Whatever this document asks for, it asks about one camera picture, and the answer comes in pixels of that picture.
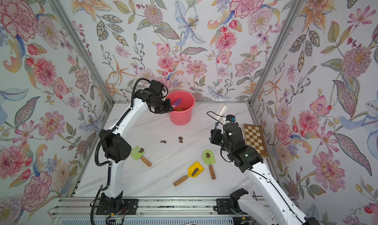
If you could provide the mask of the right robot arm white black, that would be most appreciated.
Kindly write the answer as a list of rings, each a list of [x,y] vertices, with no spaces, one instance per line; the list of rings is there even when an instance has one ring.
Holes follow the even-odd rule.
[[[263,206],[245,189],[230,194],[230,206],[236,214],[248,214],[261,225],[317,225],[286,195],[272,176],[257,150],[245,143],[243,131],[237,123],[227,123],[223,129],[211,130],[210,142],[227,153],[234,166],[261,191],[269,205]]]

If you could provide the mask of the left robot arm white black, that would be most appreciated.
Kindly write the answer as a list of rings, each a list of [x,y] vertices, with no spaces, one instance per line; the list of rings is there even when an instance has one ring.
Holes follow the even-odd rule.
[[[112,127],[100,131],[94,161],[97,166],[108,168],[106,186],[99,193],[100,205],[116,212],[121,210],[124,163],[132,152],[132,147],[126,142],[127,136],[145,112],[165,114],[173,111],[171,101],[165,100],[167,95],[168,87],[163,83],[146,78],[137,79],[129,107]]]

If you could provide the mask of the white blue brush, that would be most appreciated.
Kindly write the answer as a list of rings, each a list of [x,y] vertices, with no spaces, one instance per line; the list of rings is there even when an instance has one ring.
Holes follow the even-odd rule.
[[[219,125],[222,125],[226,121],[226,112],[228,107],[226,105],[222,105],[218,111],[215,113],[216,115],[216,125],[215,128],[218,128]]]

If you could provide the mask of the yellow scoop wooden handle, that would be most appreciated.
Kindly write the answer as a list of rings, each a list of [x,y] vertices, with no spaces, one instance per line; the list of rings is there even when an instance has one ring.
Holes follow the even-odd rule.
[[[201,174],[204,171],[204,167],[199,163],[195,162],[193,165],[191,165],[188,168],[187,175],[181,177],[179,180],[175,181],[173,185],[176,187],[186,181],[188,178],[196,178],[199,174]]]

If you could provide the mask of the purple trowel pink handle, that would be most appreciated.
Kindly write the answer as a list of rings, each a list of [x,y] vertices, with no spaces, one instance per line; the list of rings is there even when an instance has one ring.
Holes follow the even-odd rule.
[[[172,104],[172,107],[173,107],[173,108],[178,107],[178,106],[181,104],[181,102],[182,102],[182,99],[177,99],[177,100],[175,100],[175,101],[173,102],[173,104]]]

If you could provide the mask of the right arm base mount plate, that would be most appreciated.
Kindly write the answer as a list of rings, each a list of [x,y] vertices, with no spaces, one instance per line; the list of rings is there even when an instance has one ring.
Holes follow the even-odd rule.
[[[241,210],[237,202],[231,198],[217,198],[216,206],[213,210],[217,212],[218,215],[250,215]]]

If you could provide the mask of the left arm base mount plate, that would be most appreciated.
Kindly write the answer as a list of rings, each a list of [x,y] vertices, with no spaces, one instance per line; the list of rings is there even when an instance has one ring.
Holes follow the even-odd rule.
[[[96,215],[111,215],[120,212],[121,215],[135,215],[138,207],[138,199],[101,199]]]

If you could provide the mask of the green trowel wooden handle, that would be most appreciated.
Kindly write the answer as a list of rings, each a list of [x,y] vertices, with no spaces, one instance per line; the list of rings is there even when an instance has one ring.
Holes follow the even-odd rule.
[[[214,168],[213,168],[213,164],[216,163],[214,153],[210,150],[205,150],[203,152],[203,161],[209,167],[209,171],[210,171],[212,180],[216,180],[216,175],[215,175],[215,171],[214,171]]]

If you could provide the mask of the green hand rake wooden handle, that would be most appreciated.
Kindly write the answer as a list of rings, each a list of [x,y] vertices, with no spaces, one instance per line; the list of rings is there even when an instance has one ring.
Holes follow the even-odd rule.
[[[144,154],[145,152],[143,148],[139,146],[135,146],[134,148],[132,148],[131,156],[135,160],[142,160],[148,167],[151,167],[152,166],[151,162],[144,157]]]

